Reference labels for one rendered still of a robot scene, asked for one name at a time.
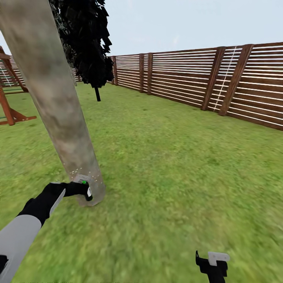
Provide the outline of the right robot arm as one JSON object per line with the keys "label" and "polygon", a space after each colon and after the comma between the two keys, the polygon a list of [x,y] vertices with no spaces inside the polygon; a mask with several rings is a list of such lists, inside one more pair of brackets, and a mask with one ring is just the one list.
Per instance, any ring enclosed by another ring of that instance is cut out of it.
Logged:
{"label": "right robot arm", "polygon": [[200,258],[196,251],[196,265],[199,265],[201,273],[208,274],[209,283],[225,283],[226,262],[230,260],[230,256],[226,253],[210,251],[208,257],[208,259]]}

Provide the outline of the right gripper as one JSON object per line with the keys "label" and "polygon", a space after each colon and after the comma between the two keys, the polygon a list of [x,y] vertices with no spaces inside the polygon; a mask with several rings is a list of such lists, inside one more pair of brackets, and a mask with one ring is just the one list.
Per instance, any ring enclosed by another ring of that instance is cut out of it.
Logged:
{"label": "right gripper", "polygon": [[221,277],[227,277],[227,265],[224,261],[217,260],[217,266],[211,266],[208,259],[200,258],[196,251],[196,265],[199,265],[201,273],[208,274],[208,277],[212,274],[218,274]]}

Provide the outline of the pesticide atomizer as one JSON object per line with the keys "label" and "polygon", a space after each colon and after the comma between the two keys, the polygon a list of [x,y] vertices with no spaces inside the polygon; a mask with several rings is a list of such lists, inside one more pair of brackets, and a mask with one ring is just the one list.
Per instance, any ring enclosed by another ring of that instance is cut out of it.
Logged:
{"label": "pesticide atomizer", "polygon": [[[273,74],[273,75],[283,76],[283,74]],[[85,198],[87,201],[92,200],[92,192],[91,192],[90,187],[88,187],[88,193],[85,195]]]}

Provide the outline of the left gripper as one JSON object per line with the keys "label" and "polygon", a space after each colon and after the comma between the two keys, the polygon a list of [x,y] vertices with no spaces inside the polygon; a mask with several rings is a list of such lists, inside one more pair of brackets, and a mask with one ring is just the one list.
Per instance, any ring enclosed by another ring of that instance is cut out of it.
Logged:
{"label": "left gripper", "polygon": [[77,195],[77,194],[86,195],[88,193],[88,187],[89,187],[88,183],[84,183],[84,182],[82,182],[81,184],[73,183],[73,185],[74,185],[75,192],[71,194],[71,196]]}

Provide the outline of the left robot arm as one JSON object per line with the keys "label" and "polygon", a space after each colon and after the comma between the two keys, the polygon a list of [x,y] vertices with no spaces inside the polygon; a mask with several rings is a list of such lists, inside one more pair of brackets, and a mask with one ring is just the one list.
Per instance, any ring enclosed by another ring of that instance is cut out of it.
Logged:
{"label": "left robot arm", "polygon": [[0,283],[10,283],[23,258],[40,231],[64,197],[88,193],[93,179],[77,174],[74,182],[50,182],[37,198],[31,198],[23,210],[0,230]]}

